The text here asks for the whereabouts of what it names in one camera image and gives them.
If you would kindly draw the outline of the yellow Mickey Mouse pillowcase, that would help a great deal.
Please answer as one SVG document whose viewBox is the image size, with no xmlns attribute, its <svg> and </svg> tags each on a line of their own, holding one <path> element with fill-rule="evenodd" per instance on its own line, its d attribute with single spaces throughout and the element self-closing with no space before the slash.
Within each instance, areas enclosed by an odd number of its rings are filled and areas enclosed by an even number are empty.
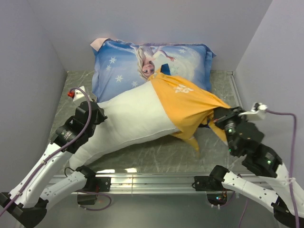
<svg viewBox="0 0 304 228">
<path fill-rule="evenodd" d="M 181 76 L 170 76 L 157 70 L 148 81 L 167 116 L 178 129 L 172 136 L 183 140 L 198 152 L 200 147 L 194 133 L 202 124 L 207 125 L 224 144 L 228 143 L 224 130 L 213 122 L 214 109 L 230 109 L 228 104 Z"/>
</svg>

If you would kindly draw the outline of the white pillow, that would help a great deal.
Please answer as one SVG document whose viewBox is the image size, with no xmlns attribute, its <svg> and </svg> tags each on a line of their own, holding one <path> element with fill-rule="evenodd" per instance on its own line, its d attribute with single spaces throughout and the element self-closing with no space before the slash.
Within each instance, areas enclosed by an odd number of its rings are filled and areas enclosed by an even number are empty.
<svg viewBox="0 0 304 228">
<path fill-rule="evenodd" d="M 167 116 L 151 82 L 99 103 L 107 119 L 97 125 L 92 137 L 69 159 L 76 169 L 103 155 L 133 144 L 175 133 L 178 128 Z"/>
</svg>

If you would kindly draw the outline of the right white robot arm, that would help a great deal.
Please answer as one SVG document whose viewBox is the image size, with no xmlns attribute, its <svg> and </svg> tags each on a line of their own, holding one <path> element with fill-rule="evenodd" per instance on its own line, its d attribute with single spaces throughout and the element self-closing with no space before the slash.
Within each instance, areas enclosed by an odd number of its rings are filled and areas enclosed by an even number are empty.
<svg viewBox="0 0 304 228">
<path fill-rule="evenodd" d="M 222 187 L 239 193 L 272 212 L 275 219 L 288 228 L 304 226 L 304 189 L 293 177 L 293 159 L 286 167 L 282 158 L 262 143 L 264 134 L 254 121 L 263 120 L 274 111 L 255 103 L 250 111 L 241 107 L 214 110 L 213 123 L 224 130 L 229 153 L 244 157 L 242 165 L 258 179 L 241 177 L 223 166 L 215 166 L 209 175 L 211 188 Z"/>
</svg>

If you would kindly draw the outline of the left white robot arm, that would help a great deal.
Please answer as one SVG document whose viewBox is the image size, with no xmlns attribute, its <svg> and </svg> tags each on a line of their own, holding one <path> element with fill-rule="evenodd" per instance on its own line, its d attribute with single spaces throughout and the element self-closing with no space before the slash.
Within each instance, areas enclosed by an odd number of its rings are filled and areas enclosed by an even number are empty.
<svg viewBox="0 0 304 228">
<path fill-rule="evenodd" d="M 81 165 L 53 186 L 48 186 L 56 172 L 88 142 L 95 128 L 106 120 L 95 101 L 82 102 L 75 114 L 57 128 L 51 142 L 29 174 L 10 192 L 0 194 L 0 205 L 26 228 L 34 228 L 47 211 L 74 191 L 97 192 L 96 173 Z"/>
</svg>

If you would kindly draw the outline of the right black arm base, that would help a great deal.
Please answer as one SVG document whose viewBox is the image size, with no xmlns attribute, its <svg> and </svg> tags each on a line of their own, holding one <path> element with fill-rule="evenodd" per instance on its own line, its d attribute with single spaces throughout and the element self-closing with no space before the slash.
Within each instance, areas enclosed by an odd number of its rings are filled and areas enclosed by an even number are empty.
<svg viewBox="0 0 304 228">
<path fill-rule="evenodd" d="M 212 206 L 221 207 L 228 202 L 227 190 L 220 181 L 209 176 L 194 176 L 192 188 L 206 193 L 207 201 Z"/>
</svg>

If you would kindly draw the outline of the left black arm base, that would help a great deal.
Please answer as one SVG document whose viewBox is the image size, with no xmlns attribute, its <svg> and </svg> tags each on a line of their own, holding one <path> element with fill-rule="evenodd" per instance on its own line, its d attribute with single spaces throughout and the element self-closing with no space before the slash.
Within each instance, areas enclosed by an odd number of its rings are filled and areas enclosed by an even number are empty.
<svg viewBox="0 0 304 228">
<path fill-rule="evenodd" d="M 77 204 L 80 208 L 88 211 L 102 211 L 109 208 L 112 204 L 112 198 L 106 193 L 110 191 L 111 177 L 90 178 L 84 188 L 77 190 Z M 88 208 L 97 202 L 98 196 L 108 199 L 106 206 L 99 209 Z"/>
</svg>

